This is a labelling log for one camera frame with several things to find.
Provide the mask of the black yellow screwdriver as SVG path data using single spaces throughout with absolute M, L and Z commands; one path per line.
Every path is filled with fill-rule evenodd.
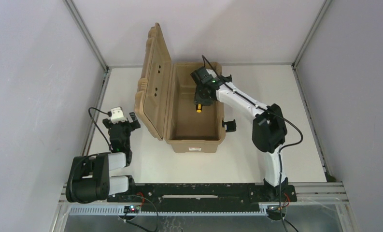
M 197 104 L 196 105 L 196 112 L 197 113 L 201 113 L 202 112 L 202 105 L 201 104 Z

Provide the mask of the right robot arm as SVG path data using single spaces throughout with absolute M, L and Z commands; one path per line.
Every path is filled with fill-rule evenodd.
M 191 73 L 196 84 L 194 104 L 200 113 L 204 106 L 222 102 L 242 113 L 252 123 L 252 142 L 265 153 L 266 172 L 264 185 L 268 195 L 277 196 L 288 184 L 283 173 L 279 152 L 285 143 L 287 128 L 281 108 L 268 106 L 242 92 L 232 83 L 232 77 L 224 77 L 213 69 L 200 67 Z

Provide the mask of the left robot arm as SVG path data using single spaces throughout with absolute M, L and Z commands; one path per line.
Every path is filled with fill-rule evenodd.
M 91 203 L 105 200 L 109 195 L 128 190 L 127 176 L 112 180 L 110 171 L 128 167 L 132 160 L 131 133 L 141 127 L 134 112 L 129 121 L 120 111 L 120 116 L 108 113 L 102 120 L 108 130 L 110 150 L 89 156 L 73 158 L 65 195 L 71 203 Z

